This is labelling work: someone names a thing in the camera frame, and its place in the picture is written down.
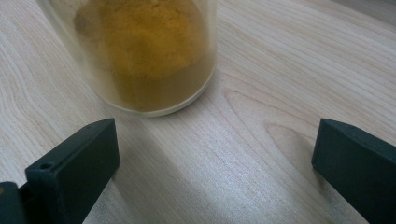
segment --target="powder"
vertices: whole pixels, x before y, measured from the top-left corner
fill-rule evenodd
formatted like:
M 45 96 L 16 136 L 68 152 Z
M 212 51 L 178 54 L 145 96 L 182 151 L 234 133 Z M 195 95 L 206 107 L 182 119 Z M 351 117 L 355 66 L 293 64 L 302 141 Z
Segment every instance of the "powder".
M 89 63 L 111 76 L 124 107 L 179 104 L 199 88 L 191 82 L 208 79 L 189 70 L 208 51 L 205 23 L 191 0 L 89 0 L 74 24 Z M 178 88 L 191 90 L 172 88 L 180 82 Z

